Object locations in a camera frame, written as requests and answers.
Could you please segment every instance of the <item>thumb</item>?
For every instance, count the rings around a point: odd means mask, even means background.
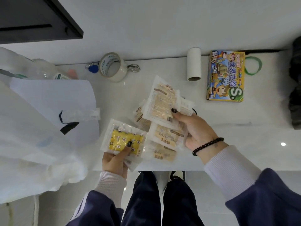
[[[177,119],[178,121],[182,121],[182,122],[184,122],[184,123],[187,123],[187,122],[189,121],[189,119],[190,119],[190,116],[186,116],[186,115],[184,115],[184,114],[178,112],[178,110],[175,109],[175,108],[172,108],[172,109],[171,109],[171,112],[172,112],[172,116],[173,116],[175,119]]]
[[[126,147],[121,152],[119,152],[118,155],[116,155],[114,157],[114,159],[117,160],[117,161],[119,161],[119,162],[122,162],[124,160],[124,158],[126,156],[128,156],[128,154],[131,152],[131,148],[130,148],[131,144],[128,143],[126,145]]]

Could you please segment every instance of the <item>cuff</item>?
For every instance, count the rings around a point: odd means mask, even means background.
[[[121,198],[126,184],[126,180],[120,175],[102,171],[100,173],[99,183],[94,190],[110,198],[116,208],[121,208]]]
[[[231,200],[252,186],[261,170],[231,145],[214,156],[204,167],[226,200]]]

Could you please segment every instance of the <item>dark panel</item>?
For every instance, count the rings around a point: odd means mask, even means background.
[[[0,0],[0,43],[83,38],[58,0]]]

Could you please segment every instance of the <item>dark pants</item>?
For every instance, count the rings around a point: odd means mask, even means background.
[[[168,182],[163,203],[162,226],[204,226],[198,215],[194,194],[183,180]],[[142,171],[138,176],[121,225],[161,225],[159,190],[151,171]]]

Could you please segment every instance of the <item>black nail polish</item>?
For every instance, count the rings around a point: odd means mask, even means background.
[[[178,110],[177,110],[176,108],[172,108],[172,109],[171,109],[171,112],[173,112],[173,113],[177,113],[177,112],[178,112]]]

